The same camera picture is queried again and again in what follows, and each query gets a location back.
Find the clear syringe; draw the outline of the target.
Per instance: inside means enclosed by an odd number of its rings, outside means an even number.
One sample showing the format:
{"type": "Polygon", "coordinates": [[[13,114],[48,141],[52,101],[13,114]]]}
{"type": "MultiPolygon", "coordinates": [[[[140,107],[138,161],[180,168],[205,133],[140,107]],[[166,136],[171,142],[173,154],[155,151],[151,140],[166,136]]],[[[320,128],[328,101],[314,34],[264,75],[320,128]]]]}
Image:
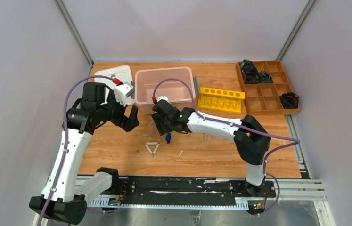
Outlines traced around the clear syringe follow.
{"type": "Polygon", "coordinates": [[[138,132],[137,135],[143,136],[143,137],[156,138],[156,139],[161,139],[161,138],[163,138],[163,136],[158,136],[158,135],[153,135],[153,134],[148,134],[148,133],[141,133],[141,132],[138,132]]]}

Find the blue clip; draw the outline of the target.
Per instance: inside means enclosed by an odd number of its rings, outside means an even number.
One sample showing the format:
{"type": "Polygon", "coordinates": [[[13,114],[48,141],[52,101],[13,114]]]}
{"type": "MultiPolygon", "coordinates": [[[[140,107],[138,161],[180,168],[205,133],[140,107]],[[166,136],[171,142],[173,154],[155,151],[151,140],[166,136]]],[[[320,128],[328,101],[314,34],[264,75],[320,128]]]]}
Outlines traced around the blue clip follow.
{"type": "Polygon", "coordinates": [[[165,140],[166,140],[166,143],[169,144],[171,142],[171,133],[168,133],[166,136],[165,136],[165,140]]]}

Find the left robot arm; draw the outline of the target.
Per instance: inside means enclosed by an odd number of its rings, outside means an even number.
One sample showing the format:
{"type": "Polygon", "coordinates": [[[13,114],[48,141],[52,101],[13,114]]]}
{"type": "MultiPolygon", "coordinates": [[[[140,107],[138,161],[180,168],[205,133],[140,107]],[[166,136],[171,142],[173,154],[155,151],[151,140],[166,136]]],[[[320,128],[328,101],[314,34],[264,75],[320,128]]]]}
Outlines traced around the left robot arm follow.
{"type": "Polygon", "coordinates": [[[79,224],[87,206],[103,191],[116,194],[120,190],[116,169],[101,167],[92,178],[76,187],[82,157],[95,130],[107,122],[126,132],[139,125],[138,108],[129,116],[125,110],[134,92],[130,83],[114,81],[113,88],[100,82],[87,82],[82,97],[71,108],[65,108],[61,145],[51,175],[42,193],[33,196],[29,207],[40,219],[50,219],[70,225],[79,224]]]}

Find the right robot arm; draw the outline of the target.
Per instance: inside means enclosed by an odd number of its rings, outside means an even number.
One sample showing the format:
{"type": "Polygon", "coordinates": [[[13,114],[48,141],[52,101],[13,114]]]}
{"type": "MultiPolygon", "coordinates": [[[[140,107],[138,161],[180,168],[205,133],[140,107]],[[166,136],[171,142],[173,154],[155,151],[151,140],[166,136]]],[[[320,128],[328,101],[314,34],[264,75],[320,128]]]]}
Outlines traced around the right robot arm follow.
{"type": "Polygon", "coordinates": [[[246,162],[247,174],[242,190],[253,197],[263,193],[264,156],[271,138],[266,136],[266,130],[253,116],[227,119],[189,107],[179,110],[166,100],[156,102],[152,110],[152,119],[160,135],[172,131],[182,134],[205,133],[232,141],[240,158],[246,162]]]}

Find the white clay triangle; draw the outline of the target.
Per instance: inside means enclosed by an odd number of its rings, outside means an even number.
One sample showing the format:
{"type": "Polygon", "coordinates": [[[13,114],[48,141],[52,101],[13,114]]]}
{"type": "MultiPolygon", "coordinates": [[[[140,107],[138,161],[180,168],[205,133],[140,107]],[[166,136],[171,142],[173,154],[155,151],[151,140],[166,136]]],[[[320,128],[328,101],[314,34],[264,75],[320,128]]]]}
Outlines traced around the white clay triangle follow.
{"type": "Polygon", "coordinates": [[[145,147],[154,158],[160,144],[158,142],[146,142],[145,147]]]}

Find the white bin lid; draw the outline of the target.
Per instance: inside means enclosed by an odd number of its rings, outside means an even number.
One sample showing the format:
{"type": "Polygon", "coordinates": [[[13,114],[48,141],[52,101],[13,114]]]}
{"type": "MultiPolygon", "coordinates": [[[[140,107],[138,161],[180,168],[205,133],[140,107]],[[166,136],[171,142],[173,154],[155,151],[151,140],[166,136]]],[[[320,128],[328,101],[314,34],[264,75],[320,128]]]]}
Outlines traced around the white bin lid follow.
{"type": "MultiPolygon", "coordinates": [[[[113,67],[109,69],[104,69],[97,71],[94,75],[102,75],[110,78],[118,78],[123,83],[129,83],[134,86],[134,81],[132,78],[131,68],[128,65],[121,65],[118,67],[113,67]]],[[[115,84],[109,79],[94,78],[95,82],[104,83],[111,88],[115,89],[115,84]]]]}

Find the pink plastic bin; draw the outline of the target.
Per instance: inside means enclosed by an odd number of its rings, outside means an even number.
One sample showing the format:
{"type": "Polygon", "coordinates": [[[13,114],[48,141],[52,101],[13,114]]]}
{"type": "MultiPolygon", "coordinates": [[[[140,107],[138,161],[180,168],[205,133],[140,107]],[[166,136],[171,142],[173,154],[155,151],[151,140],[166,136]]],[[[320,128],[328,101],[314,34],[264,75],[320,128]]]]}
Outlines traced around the pink plastic bin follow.
{"type": "Polygon", "coordinates": [[[165,81],[156,90],[155,97],[166,96],[172,106],[182,110],[191,107],[196,98],[192,71],[189,67],[173,67],[139,70],[135,74],[135,105],[144,114],[153,114],[152,96],[157,84],[168,78],[176,78],[186,83],[188,89],[179,81],[165,81]]]}

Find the clear acrylic tube rack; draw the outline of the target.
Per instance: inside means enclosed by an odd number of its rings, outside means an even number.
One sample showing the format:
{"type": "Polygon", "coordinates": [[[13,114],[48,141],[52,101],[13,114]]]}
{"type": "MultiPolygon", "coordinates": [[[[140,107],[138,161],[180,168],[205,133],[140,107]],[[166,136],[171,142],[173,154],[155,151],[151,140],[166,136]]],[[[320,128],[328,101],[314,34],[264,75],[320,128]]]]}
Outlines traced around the clear acrylic tube rack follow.
{"type": "Polygon", "coordinates": [[[211,134],[203,134],[204,137],[204,141],[232,141],[232,139],[230,138],[224,138],[224,137],[220,137],[220,136],[215,136],[215,135],[211,135],[211,134]]]}

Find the yellow test tube rack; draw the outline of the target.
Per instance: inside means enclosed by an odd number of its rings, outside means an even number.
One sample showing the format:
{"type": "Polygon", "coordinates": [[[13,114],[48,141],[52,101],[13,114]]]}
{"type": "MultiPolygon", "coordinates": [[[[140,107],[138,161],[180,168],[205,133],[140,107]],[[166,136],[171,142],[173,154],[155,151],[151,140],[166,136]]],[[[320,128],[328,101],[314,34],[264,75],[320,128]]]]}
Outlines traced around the yellow test tube rack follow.
{"type": "Polygon", "coordinates": [[[198,109],[240,114],[244,99],[245,92],[201,87],[197,107],[198,109]]]}

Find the rolled dark tie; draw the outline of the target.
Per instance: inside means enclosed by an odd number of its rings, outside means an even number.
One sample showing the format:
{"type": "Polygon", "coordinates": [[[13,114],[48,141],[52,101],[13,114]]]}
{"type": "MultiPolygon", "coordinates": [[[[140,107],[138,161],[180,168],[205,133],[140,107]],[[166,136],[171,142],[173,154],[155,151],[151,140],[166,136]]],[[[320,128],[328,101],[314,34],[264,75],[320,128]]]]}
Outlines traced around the rolled dark tie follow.
{"type": "Polygon", "coordinates": [[[254,66],[253,61],[245,59],[240,63],[239,67],[241,69],[243,81],[245,84],[259,83],[259,72],[254,66]]]}

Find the wooden compartment tray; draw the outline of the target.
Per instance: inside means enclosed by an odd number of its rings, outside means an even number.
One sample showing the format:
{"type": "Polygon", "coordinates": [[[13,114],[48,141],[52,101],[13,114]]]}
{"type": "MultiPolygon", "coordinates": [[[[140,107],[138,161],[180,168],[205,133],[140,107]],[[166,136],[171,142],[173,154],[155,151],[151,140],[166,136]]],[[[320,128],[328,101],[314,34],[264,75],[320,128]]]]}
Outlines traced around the wooden compartment tray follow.
{"type": "Polygon", "coordinates": [[[266,71],[272,76],[273,83],[245,84],[240,69],[240,63],[236,63],[236,71],[241,90],[245,92],[245,108],[250,115],[293,115],[300,112],[300,106],[296,109],[284,109],[280,96],[287,92],[294,92],[289,78],[281,61],[253,61],[257,71],[266,71]]]}

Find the rolled green tie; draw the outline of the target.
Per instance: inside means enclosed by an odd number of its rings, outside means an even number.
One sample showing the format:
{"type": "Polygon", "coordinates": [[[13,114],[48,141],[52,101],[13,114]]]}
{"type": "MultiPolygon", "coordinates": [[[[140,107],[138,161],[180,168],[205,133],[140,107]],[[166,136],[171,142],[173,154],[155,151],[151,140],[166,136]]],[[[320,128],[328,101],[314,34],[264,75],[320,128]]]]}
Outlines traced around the rolled green tie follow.
{"type": "Polygon", "coordinates": [[[259,72],[259,83],[273,83],[272,76],[266,71],[259,72]]]}

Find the rolled black tie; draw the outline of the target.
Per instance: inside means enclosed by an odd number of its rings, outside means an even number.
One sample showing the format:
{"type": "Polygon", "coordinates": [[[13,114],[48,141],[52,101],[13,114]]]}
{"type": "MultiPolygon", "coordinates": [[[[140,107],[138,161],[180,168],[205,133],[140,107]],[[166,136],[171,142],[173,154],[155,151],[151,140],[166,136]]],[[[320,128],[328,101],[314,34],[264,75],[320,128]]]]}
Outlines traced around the rolled black tie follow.
{"type": "Polygon", "coordinates": [[[279,98],[284,109],[296,109],[299,106],[300,97],[294,92],[284,93],[279,98]]]}

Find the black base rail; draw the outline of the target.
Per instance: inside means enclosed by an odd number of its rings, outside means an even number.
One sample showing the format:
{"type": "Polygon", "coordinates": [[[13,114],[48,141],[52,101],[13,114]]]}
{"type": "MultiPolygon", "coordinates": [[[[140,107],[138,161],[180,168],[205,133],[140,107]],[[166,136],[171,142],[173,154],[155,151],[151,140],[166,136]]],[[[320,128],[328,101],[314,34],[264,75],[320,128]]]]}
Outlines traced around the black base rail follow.
{"type": "Polygon", "coordinates": [[[89,208],[242,210],[261,214],[277,198],[277,186],[265,180],[250,186],[243,178],[121,176],[119,185],[103,191],[89,208]]]}

